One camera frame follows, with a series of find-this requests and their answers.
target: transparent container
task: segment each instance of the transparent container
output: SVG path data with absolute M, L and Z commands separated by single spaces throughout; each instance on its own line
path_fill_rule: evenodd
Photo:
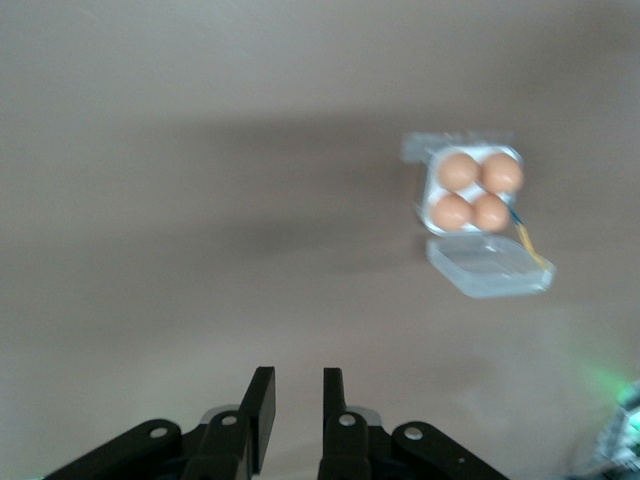
M 473 298 L 533 295 L 551 286 L 555 266 L 543 269 L 525 248 L 500 235 L 459 235 L 430 240 L 434 267 Z
M 436 179 L 438 166 L 448 152 L 459 150 L 482 164 L 495 152 L 505 152 L 520 164 L 522 157 L 510 143 L 508 132 L 465 132 L 454 134 L 411 133 L 402 145 L 402 158 L 407 163 L 425 164 L 425 185 L 417 213 L 425 227 L 438 236 L 429 240 L 427 257 L 460 291 L 473 298 L 495 298 L 533 295 L 546 291 L 556 268 L 542 259 L 544 267 L 520 244 L 507 237 L 489 234 L 468 224 L 457 232 L 445 232 L 430 219 L 429 211 L 446 192 Z M 483 189 L 474 184 L 456 192 L 472 201 Z M 509 205 L 515 194 L 501 194 Z

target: black metal bracket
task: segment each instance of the black metal bracket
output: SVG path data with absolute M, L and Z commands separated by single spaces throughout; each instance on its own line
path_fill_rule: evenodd
M 409 422 L 391 435 L 347 407 L 342 370 L 324 370 L 318 480 L 507 480 L 435 427 Z
M 260 367 L 239 406 L 210 410 L 191 432 L 150 420 L 45 480 L 250 480 L 264 462 L 275 395 L 275 369 Z M 431 425 L 409 422 L 389 435 L 373 413 L 348 407 L 342 371 L 324 370 L 318 480 L 507 480 Z
M 173 422 L 150 420 L 45 480 L 249 480 L 262 468 L 275 408 L 275 369 L 260 367 L 237 409 L 185 435 Z

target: bolt hole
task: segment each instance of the bolt hole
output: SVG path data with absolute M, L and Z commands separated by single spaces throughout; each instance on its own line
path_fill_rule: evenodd
M 235 425 L 237 422 L 238 419 L 236 417 L 234 417 L 233 415 L 227 415 L 222 419 L 220 423 L 222 423 L 222 425 L 224 425 L 225 427 L 229 427 L 231 425 Z
M 151 437 L 151 438 L 162 438 L 167 433 L 169 433 L 168 429 L 166 429 L 165 427 L 158 427 L 158 428 L 154 428 L 153 430 L 151 430 L 149 432 L 149 437 Z
M 416 427 L 408 427 L 404 431 L 404 436 L 407 437 L 409 440 L 422 440 L 422 437 L 423 437 L 420 429 Z
M 356 417 L 345 413 L 338 419 L 338 422 L 340 422 L 340 425 L 342 425 L 343 427 L 352 427 L 356 424 Z

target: green light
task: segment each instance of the green light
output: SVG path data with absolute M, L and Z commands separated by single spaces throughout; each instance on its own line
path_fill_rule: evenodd
M 635 395 L 635 393 L 636 393 L 635 388 L 633 388 L 632 385 L 627 385 L 618 394 L 618 398 L 616 399 L 616 401 L 618 402 L 619 405 L 624 405 Z
M 629 425 L 631 425 L 633 428 L 635 428 L 636 430 L 640 431 L 640 412 L 634 414 L 630 419 L 629 419 Z
M 591 384 L 599 390 L 608 392 L 609 395 L 618 395 L 618 403 L 630 394 L 626 388 L 629 380 L 614 370 L 601 365 L 589 365 L 585 366 L 584 373 Z

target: yellow strip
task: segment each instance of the yellow strip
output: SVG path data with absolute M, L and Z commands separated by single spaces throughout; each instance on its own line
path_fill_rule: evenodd
M 529 238 L 529 232 L 527 232 L 527 229 L 525 228 L 525 226 L 522 224 L 519 224 L 519 225 L 516 225 L 516 228 L 518 229 L 518 236 L 520 237 L 520 241 L 522 242 L 522 245 L 524 245 L 524 248 L 527 249 L 527 252 L 529 252 L 529 255 L 533 257 L 533 259 L 538 263 L 538 265 L 540 265 L 540 267 L 543 270 L 546 270 L 547 262 L 544 260 L 544 258 L 538 255 L 538 253 L 536 252 L 536 249 L 533 248 L 533 243 L 531 243 L 531 238 Z

